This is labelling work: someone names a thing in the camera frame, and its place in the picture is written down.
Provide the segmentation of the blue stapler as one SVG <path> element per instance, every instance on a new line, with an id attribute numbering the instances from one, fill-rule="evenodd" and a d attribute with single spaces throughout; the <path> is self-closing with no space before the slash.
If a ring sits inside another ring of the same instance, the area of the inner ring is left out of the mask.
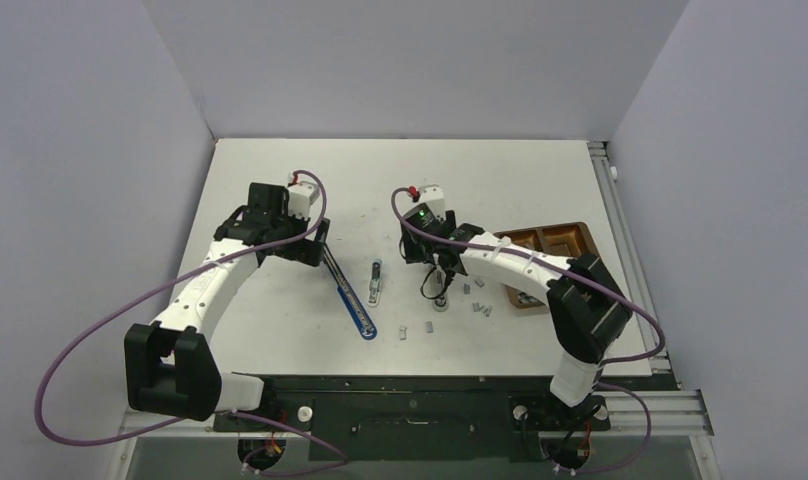
<path id="1" fill-rule="evenodd" d="M 375 339 L 375 324 L 327 245 L 323 247 L 323 262 L 331 273 L 337 292 L 361 338 L 367 341 Z"/>

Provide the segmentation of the silver black stapler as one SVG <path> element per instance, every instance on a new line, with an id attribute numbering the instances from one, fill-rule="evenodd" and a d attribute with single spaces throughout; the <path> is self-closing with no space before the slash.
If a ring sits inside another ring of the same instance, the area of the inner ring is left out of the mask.
<path id="1" fill-rule="evenodd" d="M 446 296 L 440 296 L 436 299 L 433 299 L 431 302 L 432 308 L 437 312 L 444 312 L 448 310 L 448 298 Z"/>

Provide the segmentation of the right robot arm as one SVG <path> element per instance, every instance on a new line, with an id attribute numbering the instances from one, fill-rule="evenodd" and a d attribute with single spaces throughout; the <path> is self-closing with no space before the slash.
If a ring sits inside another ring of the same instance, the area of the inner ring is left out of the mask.
<path id="1" fill-rule="evenodd" d="M 559 428 L 579 421 L 606 353 L 633 316 L 603 261 L 592 253 L 547 255 L 475 225 L 455 226 L 426 204 L 415 206 L 400 222 L 408 262 L 435 263 L 448 276 L 495 280 L 547 305 L 563 353 L 545 414 Z"/>

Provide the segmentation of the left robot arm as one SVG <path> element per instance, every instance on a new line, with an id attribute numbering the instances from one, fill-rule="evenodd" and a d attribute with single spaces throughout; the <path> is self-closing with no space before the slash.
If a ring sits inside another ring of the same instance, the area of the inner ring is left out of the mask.
<path id="1" fill-rule="evenodd" d="M 174 300 L 149 324 L 134 324 L 123 346 L 127 398 L 137 411 L 205 420 L 239 410 L 254 430 L 269 428 L 277 401 L 261 378 L 221 369 L 209 346 L 241 286 L 268 257 L 320 264 L 329 228 L 310 210 L 323 189 L 295 179 L 287 186 L 252 183 L 245 204 L 215 230 L 207 254 Z"/>

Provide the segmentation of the brown plastic divided tray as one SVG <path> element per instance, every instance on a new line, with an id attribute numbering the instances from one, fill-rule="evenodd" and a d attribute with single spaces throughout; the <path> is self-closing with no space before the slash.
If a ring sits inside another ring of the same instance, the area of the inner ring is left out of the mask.
<path id="1" fill-rule="evenodd" d="M 578 257 L 584 253 L 599 254 L 588 226 L 583 222 L 527 227 L 495 232 L 514 245 L 561 257 Z"/>

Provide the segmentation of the light blue staple box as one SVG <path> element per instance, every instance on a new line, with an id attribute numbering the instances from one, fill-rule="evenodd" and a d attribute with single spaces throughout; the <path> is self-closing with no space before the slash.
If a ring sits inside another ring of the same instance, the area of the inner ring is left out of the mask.
<path id="1" fill-rule="evenodd" d="M 383 262 L 381 259 L 375 259 L 371 263 L 370 280 L 369 280 L 369 293 L 367 304 L 370 307 L 376 307 L 379 304 L 382 292 L 382 273 Z"/>

